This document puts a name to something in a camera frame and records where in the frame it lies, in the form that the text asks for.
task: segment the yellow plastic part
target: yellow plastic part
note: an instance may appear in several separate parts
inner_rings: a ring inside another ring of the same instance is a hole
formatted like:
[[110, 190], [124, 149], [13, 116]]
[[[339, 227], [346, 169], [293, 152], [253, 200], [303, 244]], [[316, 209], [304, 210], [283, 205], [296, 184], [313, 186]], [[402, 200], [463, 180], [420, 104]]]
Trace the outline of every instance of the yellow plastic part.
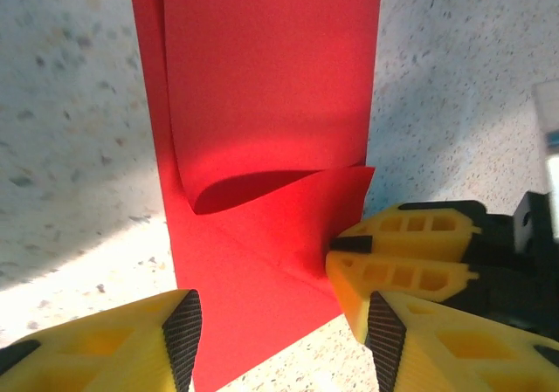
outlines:
[[465, 264], [339, 251], [326, 256], [326, 273], [353, 335], [362, 344], [372, 292], [406, 292], [441, 302], [479, 276]]
[[481, 229], [454, 209], [399, 210], [394, 206], [345, 230], [340, 237], [372, 235], [375, 254], [458, 263], [473, 233], [481, 233]]
[[162, 325], [188, 292], [166, 292], [21, 339], [41, 345], [0, 377], [0, 391], [175, 392]]
[[382, 292], [406, 327], [394, 392], [552, 392], [559, 368], [535, 350], [559, 343], [398, 292]]

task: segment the speckled stone surface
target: speckled stone surface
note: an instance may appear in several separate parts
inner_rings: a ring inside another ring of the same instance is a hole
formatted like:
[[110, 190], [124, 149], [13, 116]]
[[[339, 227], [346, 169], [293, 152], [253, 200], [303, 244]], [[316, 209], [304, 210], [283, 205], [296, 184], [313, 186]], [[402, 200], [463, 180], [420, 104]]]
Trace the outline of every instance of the speckled stone surface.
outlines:
[[[543, 187], [559, 0], [382, 0], [366, 213]], [[130, 0], [0, 0], [0, 347], [175, 287]], [[343, 318], [225, 390], [371, 391]]]
[[559, 75], [559, 0], [382, 0], [371, 214], [474, 198], [512, 212], [543, 189], [531, 87]]
[[176, 287], [130, 0], [0, 0], [0, 347]]

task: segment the black rubber grip pad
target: black rubber grip pad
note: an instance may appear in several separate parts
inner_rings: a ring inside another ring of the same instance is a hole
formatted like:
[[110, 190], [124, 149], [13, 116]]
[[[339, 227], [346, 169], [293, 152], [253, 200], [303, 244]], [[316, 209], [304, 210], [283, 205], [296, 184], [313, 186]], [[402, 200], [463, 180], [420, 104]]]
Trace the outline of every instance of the black rubber grip pad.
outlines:
[[162, 328], [176, 391], [188, 392], [202, 333], [202, 308], [198, 292], [189, 291]]
[[405, 325], [379, 292], [370, 296], [369, 348], [380, 392], [392, 392], [404, 349]]
[[0, 348], [0, 376], [17, 365], [41, 345], [37, 340], [27, 340]]

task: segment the red paper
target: red paper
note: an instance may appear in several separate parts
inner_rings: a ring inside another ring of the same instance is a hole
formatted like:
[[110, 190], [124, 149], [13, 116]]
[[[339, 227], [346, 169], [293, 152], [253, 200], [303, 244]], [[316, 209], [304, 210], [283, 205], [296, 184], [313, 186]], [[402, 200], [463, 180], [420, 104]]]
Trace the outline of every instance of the red paper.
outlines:
[[133, 4], [177, 284], [202, 300], [195, 384], [216, 390], [340, 312], [324, 245], [372, 176], [352, 165], [379, 0]]

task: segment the textured rubber pad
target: textured rubber pad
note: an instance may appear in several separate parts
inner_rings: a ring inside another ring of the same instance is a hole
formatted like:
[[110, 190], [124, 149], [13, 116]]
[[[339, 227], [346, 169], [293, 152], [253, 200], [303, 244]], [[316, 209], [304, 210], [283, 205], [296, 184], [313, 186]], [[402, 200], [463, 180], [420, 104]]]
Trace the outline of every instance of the textured rubber pad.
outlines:
[[177, 392], [187, 392], [202, 332], [198, 292], [190, 291], [163, 324], [165, 346]]
[[405, 343], [405, 325], [379, 292], [370, 296], [369, 346], [380, 392], [392, 392]]

